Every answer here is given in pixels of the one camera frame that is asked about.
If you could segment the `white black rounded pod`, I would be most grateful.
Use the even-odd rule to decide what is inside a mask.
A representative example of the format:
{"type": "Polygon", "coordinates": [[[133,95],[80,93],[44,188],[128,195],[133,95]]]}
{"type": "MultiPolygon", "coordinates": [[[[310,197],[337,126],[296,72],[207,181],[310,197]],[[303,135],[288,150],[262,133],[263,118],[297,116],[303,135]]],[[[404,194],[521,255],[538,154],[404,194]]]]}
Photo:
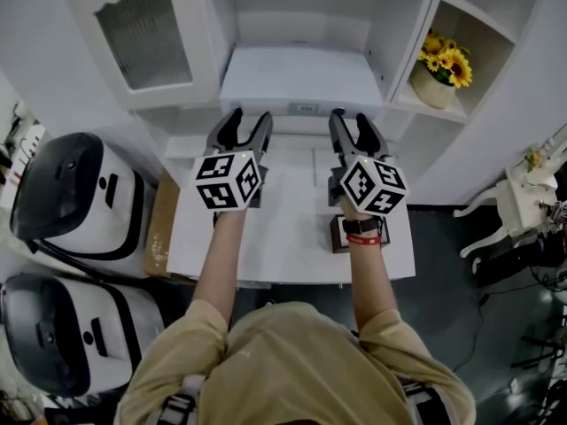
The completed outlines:
{"type": "Polygon", "coordinates": [[[17,370],[64,398],[126,386],[166,326],[144,290],[50,274],[8,278],[0,302],[17,370]]]}
{"type": "Polygon", "coordinates": [[[21,176],[10,227],[76,259],[115,262],[144,246],[154,188],[97,135],[47,142],[21,176]]]}

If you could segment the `black wristwatch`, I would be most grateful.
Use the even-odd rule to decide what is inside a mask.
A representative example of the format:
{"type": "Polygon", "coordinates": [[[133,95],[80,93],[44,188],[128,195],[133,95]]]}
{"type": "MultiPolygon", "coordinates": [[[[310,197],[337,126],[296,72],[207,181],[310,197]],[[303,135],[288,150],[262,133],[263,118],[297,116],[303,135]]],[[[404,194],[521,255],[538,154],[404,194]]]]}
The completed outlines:
{"type": "Polygon", "coordinates": [[[366,220],[348,220],[344,219],[342,221],[342,229],[348,235],[359,236],[364,233],[368,233],[376,230],[378,234],[381,234],[383,226],[383,220],[381,218],[371,216],[366,220]]]}

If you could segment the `brown cardboard box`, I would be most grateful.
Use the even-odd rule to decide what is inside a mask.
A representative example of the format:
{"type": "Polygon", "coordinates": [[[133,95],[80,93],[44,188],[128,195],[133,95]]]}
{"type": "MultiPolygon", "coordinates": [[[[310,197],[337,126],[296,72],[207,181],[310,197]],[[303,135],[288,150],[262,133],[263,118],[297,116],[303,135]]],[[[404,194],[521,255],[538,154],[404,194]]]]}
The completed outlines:
{"type": "Polygon", "coordinates": [[[152,208],[145,245],[144,271],[152,277],[172,279],[167,271],[169,247],[180,188],[167,170],[163,170],[152,208]]]}

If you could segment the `white table top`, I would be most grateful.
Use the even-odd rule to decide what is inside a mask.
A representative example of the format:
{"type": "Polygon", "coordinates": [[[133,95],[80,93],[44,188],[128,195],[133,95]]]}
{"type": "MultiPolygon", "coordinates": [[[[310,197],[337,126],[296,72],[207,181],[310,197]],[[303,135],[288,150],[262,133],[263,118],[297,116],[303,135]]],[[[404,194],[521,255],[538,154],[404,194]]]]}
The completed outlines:
{"type": "MultiPolygon", "coordinates": [[[[314,149],[328,136],[274,135],[262,159],[268,168],[261,206],[245,220],[237,278],[241,282],[340,284],[351,281],[345,253],[333,254],[327,186],[315,186],[314,149]]],[[[175,212],[167,270],[199,277],[213,233],[213,214],[187,181],[175,212]]]]}

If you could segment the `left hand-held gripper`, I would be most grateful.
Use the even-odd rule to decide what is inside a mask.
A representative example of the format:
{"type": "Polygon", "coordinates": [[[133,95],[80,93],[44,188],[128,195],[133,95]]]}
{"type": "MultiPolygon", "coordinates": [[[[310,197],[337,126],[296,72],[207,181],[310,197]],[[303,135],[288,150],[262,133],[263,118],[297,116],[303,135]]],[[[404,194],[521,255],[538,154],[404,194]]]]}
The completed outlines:
{"type": "Polygon", "coordinates": [[[238,145],[237,130],[242,117],[241,108],[233,110],[221,118],[206,138],[205,153],[222,153],[195,159],[191,184],[209,211],[242,211],[261,206],[268,169],[260,162],[268,150],[274,121],[270,112],[264,112],[249,138],[240,144],[241,151],[232,151],[238,145]]]}

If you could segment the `white shelf cabinet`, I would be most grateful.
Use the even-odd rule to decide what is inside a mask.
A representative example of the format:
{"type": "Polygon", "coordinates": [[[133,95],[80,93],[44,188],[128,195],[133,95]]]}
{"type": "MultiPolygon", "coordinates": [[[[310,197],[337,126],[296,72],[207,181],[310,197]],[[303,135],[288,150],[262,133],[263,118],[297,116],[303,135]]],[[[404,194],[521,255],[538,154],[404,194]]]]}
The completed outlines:
{"type": "Polygon", "coordinates": [[[275,135],[329,137],[333,107],[367,113],[419,205],[468,201],[567,124],[567,0],[203,0],[217,92],[138,110],[109,87],[85,0],[66,4],[106,90],[179,182],[234,107],[272,112],[275,135]],[[410,84],[430,27],[470,50],[472,83],[443,110],[410,84]]]}

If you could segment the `small flower bouquet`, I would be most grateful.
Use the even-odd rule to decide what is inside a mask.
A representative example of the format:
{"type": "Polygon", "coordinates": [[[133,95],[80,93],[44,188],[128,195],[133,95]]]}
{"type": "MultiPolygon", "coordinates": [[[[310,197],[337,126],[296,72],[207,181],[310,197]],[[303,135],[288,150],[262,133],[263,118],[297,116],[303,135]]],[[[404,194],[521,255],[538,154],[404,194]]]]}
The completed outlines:
{"type": "Polygon", "coordinates": [[[524,160],[527,165],[526,169],[528,173],[535,169],[539,169],[545,161],[544,150],[538,147],[531,147],[525,153],[524,160]]]}

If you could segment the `white ornate side table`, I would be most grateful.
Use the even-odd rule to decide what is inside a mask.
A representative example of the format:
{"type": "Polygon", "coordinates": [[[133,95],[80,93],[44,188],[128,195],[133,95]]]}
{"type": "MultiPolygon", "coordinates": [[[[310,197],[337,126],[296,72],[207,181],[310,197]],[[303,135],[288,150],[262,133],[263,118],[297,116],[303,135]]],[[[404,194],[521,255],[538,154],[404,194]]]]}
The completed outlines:
{"type": "Polygon", "coordinates": [[[461,258],[465,259],[473,251],[498,243],[508,236],[518,238],[550,225],[548,209],[558,202],[555,173],[567,162],[567,136],[560,139],[556,135],[548,139],[541,149],[545,155],[541,168],[528,173],[523,158],[516,166],[505,170],[503,180],[477,195],[466,208],[454,211],[453,216],[461,218],[492,199],[501,219],[501,226],[494,233],[461,249],[461,258]]]}

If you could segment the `ribbed glass cabinet door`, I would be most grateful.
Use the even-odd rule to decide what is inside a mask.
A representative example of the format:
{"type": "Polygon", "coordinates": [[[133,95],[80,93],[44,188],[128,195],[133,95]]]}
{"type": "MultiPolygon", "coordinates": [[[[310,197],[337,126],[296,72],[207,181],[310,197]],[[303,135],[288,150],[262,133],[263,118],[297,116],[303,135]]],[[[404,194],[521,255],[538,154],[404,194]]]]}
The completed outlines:
{"type": "Polygon", "coordinates": [[[85,0],[109,87],[128,110],[204,103],[218,90],[203,0],[85,0]]]}

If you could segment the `person's left forearm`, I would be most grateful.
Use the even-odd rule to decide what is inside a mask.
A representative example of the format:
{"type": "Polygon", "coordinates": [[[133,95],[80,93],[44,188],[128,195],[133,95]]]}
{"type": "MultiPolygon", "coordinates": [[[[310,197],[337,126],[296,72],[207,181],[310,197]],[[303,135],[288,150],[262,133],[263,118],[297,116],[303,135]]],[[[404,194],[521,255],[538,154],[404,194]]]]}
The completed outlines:
{"type": "Polygon", "coordinates": [[[246,210],[223,212],[217,219],[193,300],[207,302],[230,324],[246,210]]]}

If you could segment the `person's beige shirt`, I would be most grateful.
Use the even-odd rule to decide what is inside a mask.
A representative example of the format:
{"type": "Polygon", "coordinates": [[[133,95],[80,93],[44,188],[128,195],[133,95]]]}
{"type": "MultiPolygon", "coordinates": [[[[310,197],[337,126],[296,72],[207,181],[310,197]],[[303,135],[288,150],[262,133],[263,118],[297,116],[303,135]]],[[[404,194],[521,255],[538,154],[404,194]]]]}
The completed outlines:
{"type": "Polygon", "coordinates": [[[186,380],[198,382],[198,425],[412,425],[404,381],[433,388],[454,425],[476,421],[469,389],[393,309],[353,334],[306,303],[263,307],[229,327],[197,300],[151,343],[114,424],[154,419],[186,380]]]}

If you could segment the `black equipment base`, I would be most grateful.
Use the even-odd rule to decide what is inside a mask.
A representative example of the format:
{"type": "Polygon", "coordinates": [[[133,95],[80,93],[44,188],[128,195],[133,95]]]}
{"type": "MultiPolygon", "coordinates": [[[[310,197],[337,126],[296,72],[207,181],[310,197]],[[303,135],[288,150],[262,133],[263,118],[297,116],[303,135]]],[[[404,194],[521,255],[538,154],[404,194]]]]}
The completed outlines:
{"type": "Polygon", "coordinates": [[[480,260],[474,273],[474,282],[477,287],[484,288],[527,267],[559,267],[566,259],[567,236],[564,233],[539,235],[532,243],[480,260]]]}

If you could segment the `sunflower plant in cream pot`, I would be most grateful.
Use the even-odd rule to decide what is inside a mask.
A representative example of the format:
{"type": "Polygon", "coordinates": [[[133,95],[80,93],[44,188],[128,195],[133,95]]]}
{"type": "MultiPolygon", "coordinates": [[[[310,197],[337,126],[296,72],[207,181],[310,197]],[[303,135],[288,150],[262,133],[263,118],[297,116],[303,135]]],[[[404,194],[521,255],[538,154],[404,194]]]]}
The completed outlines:
{"type": "Polygon", "coordinates": [[[430,27],[410,74],[410,84],[417,97],[432,108],[446,109],[455,91],[472,83],[469,56],[468,48],[430,27]]]}

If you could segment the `person's right forearm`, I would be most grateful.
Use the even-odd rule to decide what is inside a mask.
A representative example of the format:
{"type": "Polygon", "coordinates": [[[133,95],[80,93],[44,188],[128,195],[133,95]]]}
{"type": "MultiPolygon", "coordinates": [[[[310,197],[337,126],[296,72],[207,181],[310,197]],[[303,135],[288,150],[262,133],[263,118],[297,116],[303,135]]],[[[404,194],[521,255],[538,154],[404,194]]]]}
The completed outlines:
{"type": "MultiPolygon", "coordinates": [[[[366,220],[371,215],[356,212],[347,197],[341,197],[340,207],[348,220],[366,220]]],[[[361,236],[380,236],[376,230],[361,236]]],[[[353,313],[357,328],[361,331],[375,316],[398,305],[386,271],[381,245],[349,243],[353,313]]]]}

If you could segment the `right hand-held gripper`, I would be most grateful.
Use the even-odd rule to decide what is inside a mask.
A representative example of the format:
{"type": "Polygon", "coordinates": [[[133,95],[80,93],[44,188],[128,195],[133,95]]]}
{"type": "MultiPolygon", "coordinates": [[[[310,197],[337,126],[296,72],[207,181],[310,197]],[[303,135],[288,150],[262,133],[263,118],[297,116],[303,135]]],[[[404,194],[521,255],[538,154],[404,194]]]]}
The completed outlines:
{"type": "Polygon", "coordinates": [[[355,118],[359,131],[355,142],[343,113],[331,113],[329,130],[333,151],[341,163],[349,164],[331,169],[328,204],[338,206],[340,198],[346,196],[358,213],[389,216],[408,194],[405,176],[398,167],[381,161],[390,153],[374,123],[359,112],[355,118]],[[359,151],[369,157],[359,155],[359,151]]]}

